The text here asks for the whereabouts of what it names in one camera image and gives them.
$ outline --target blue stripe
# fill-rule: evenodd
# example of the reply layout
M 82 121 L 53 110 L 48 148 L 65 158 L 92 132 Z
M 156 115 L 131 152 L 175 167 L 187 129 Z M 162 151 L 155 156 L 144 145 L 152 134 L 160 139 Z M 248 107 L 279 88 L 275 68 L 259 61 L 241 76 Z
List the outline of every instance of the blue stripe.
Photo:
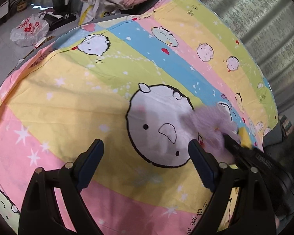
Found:
M 200 98 L 205 105 L 214 106 L 219 101 L 229 103 L 227 99 L 222 98 L 224 95 L 218 89 L 214 88 L 203 75 L 196 71 L 182 57 L 175 54 L 169 46 L 157 40 L 152 34 L 149 34 L 149 32 L 144 31 L 136 21 L 121 22 L 107 28 L 107 30 L 126 42 L 143 56 L 153 61 L 168 75 L 180 82 L 193 95 Z M 169 51 L 169 55 L 162 51 L 163 48 Z M 231 112 L 233 121 L 235 121 L 239 127 L 245 127 L 247 131 L 250 132 L 251 141 L 255 142 L 255 137 L 233 107 Z

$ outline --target metal screw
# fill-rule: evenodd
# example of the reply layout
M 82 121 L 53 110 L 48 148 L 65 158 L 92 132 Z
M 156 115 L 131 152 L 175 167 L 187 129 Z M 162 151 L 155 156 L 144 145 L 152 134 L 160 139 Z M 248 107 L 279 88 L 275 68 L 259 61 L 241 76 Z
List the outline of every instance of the metal screw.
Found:
M 64 165 L 64 167 L 66 167 L 67 169 L 70 169 L 73 167 L 73 163 L 72 162 L 68 162 Z
M 219 163 L 219 167 L 221 169 L 226 169 L 228 167 L 228 165 L 226 163 Z
M 37 169 L 35 169 L 35 172 L 37 174 L 41 173 L 43 171 L 43 169 L 41 167 L 38 167 Z
M 258 172 L 258 169 L 256 167 L 251 167 L 250 170 L 251 170 L 252 173 L 257 173 Z

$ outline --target potted plant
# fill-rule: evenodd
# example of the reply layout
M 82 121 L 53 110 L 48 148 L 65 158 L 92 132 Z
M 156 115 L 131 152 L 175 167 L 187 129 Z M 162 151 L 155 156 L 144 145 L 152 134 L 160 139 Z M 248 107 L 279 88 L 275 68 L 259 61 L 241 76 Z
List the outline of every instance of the potted plant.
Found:
M 16 11 L 21 12 L 27 8 L 27 0 L 12 0 L 10 3 L 10 9 L 16 6 Z
M 16 3 L 16 11 L 20 12 L 27 8 L 27 0 L 19 0 L 18 3 Z

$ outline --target plant pot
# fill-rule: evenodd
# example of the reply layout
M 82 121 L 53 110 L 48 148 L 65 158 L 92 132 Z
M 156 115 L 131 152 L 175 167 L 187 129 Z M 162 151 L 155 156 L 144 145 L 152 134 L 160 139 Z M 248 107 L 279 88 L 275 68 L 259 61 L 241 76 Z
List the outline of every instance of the plant pot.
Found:
M 16 11 L 21 12 L 27 8 L 27 0 L 21 1 L 16 5 Z

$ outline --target white cartoon face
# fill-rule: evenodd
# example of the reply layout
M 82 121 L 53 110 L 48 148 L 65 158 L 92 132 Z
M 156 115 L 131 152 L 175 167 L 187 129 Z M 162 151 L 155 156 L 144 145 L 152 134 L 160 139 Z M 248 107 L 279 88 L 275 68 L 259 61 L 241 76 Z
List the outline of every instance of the white cartoon face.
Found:
M 241 94 L 240 94 L 240 93 L 236 93 L 236 94 L 235 94 L 235 99 L 236 99 L 237 106 L 239 107 L 240 111 L 241 111 L 242 113 L 244 113 L 243 99 L 242 99 L 242 97 L 241 97 Z
M 162 26 L 151 28 L 151 32 L 159 41 L 162 41 L 169 46 L 177 47 L 179 45 L 172 33 L 164 29 Z
M 226 60 L 226 65 L 228 67 L 229 72 L 236 71 L 239 68 L 240 62 L 235 56 L 230 56 Z
M 225 109 L 226 112 L 228 112 L 230 114 L 230 117 L 231 117 L 231 121 L 232 121 L 232 115 L 231 115 L 231 109 L 230 109 L 230 106 L 226 103 L 226 102 L 223 102 L 223 101 L 219 101 L 217 103 L 218 107 L 221 107 L 222 109 Z
M 268 132 L 270 132 L 271 128 L 267 127 L 266 129 L 264 129 L 264 136 L 268 134 Z
M 198 133 L 186 129 L 181 117 L 192 111 L 189 99 L 178 89 L 140 83 L 126 115 L 133 147 L 155 166 L 175 168 L 186 164 L 190 159 L 188 143 L 198 139 Z
M 7 224 L 13 229 L 15 233 L 18 233 L 18 222 L 20 219 L 20 212 L 17 207 L 5 196 L 0 190 L 0 214 L 7 222 Z
M 253 122 L 252 122 L 252 120 L 250 118 L 248 118 L 248 122 L 249 122 L 250 131 L 251 131 L 252 135 L 255 137 L 256 136 L 256 130 L 255 130 L 254 124 L 253 124 Z
M 256 124 L 256 130 L 257 132 L 260 132 L 264 127 L 264 123 L 259 121 L 257 124 Z
M 102 34 L 88 35 L 85 40 L 72 49 L 78 49 L 88 55 L 102 56 L 110 46 L 109 39 Z
M 213 49 L 207 43 L 199 44 L 197 54 L 203 62 L 209 62 L 213 58 Z

